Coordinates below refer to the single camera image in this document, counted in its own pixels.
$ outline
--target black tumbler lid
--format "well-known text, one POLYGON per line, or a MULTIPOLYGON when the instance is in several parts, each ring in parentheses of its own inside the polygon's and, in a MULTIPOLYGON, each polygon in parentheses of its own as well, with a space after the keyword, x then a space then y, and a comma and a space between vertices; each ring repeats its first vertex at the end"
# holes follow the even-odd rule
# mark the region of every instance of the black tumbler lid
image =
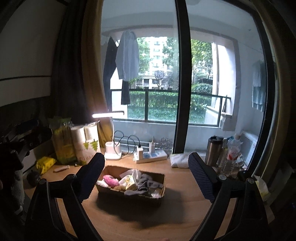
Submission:
POLYGON ((212 136, 209 138, 209 142, 214 144, 223 144, 223 137, 212 136))

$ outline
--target wooden table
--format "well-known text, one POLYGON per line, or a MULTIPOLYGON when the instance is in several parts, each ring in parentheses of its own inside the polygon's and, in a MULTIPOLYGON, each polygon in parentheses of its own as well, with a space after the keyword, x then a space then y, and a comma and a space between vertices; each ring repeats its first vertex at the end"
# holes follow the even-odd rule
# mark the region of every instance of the wooden table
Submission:
MULTIPOLYGON (((161 206, 151 207, 143 203, 125 203, 122 205, 116 196, 98 195, 96 187, 82 205, 105 241, 119 240, 155 240, 169 238, 171 241, 189 240, 207 214, 211 203, 205 200, 189 169, 171 168, 170 161, 135 164, 132 155, 126 155, 119 161, 106 161, 105 165, 136 168, 148 172, 166 175, 165 197, 161 206)), ((48 181, 63 179, 70 173, 76 173, 79 167, 53 173, 54 165, 42 178, 48 181)), ((24 181, 25 192, 31 198, 34 188, 24 181)), ((58 200, 62 219, 69 233, 75 235, 62 200, 58 200)), ((230 222, 235 200, 228 206, 225 219, 216 237, 225 234, 230 222)))

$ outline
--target railing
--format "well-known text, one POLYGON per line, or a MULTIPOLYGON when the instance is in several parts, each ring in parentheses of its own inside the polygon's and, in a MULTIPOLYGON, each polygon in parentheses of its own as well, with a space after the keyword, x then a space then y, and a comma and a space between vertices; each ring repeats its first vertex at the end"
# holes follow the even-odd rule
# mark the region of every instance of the railing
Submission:
MULTIPOLYGON (((121 89, 112 89, 113 91, 122 91, 121 89)), ((149 92, 169 92, 169 93, 178 93, 178 90, 158 90, 158 89, 148 89, 148 87, 137 88, 137 89, 130 89, 130 91, 142 91, 145 92, 145 115, 144 120, 137 120, 137 119, 124 119, 127 121, 140 121, 140 122, 148 122, 148 123, 173 123, 172 121, 155 121, 155 120, 148 120, 148 105, 149 105, 149 92)), ((191 95, 200 95, 200 96, 208 96, 208 97, 215 97, 220 98, 220 104, 219 104, 219 111, 218 111, 218 118, 217 118, 217 124, 211 125, 211 124, 196 124, 196 123, 190 123, 190 125, 196 125, 196 126, 219 126, 220 119, 221 119, 221 112, 222 112, 222 103, 223 99, 225 98, 224 106, 226 106, 226 100, 231 99, 227 96, 220 96, 220 95, 213 95, 203 92, 191 92, 191 95)))

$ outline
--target power strip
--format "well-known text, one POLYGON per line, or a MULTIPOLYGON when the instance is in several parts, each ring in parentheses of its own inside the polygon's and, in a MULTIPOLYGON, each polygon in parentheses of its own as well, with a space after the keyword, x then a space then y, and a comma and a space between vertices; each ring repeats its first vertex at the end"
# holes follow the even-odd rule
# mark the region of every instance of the power strip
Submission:
POLYGON ((143 152, 143 159, 139 160, 137 153, 133 154, 135 163, 145 163, 145 162, 153 162, 153 161, 162 161, 168 158, 168 155, 164 150, 156 150, 154 153, 150 153, 148 151, 143 152))

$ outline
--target white desk lamp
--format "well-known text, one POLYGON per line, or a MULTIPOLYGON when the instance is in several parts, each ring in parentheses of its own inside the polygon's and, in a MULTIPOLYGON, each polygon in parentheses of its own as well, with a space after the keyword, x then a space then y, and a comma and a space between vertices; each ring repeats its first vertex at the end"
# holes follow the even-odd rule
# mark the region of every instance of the white desk lamp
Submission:
POLYGON ((110 160, 119 160, 121 158, 121 147, 119 142, 115 142, 114 144, 114 124, 112 117, 120 117, 124 115, 124 111, 112 111, 112 112, 105 112, 105 113, 97 113, 93 114, 93 118, 111 118, 112 127, 113 127, 113 136, 112 141, 106 142, 106 152, 105 152, 105 158, 110 160))

